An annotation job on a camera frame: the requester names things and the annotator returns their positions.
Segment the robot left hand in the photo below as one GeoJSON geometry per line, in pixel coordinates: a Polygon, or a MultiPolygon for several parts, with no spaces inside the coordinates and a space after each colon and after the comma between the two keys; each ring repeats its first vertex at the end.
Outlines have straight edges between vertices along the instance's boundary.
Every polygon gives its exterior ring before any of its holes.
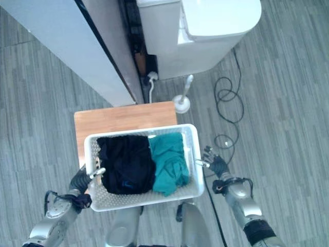
{"type": "Polygon", "coordinates": [[[77,191],[83,194],[87,191],[88,185],[96,177],[103,175],[106,172],[105,168],[97,168],[91,174],[87,174],[86,166],[83,165],[78,172],[74,175],[69,183],[69,191],[77,191]]]}

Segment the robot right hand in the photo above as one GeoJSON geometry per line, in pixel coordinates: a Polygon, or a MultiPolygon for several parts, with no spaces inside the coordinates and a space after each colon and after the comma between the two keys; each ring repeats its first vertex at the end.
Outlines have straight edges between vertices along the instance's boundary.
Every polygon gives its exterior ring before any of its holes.
{"type": "Polygon", "coordinates": [[[210,146],[205,147],[203,158],[195,162],[197,165],[211,170],[218,178],[229,172],[228,164],[210,146]]]}

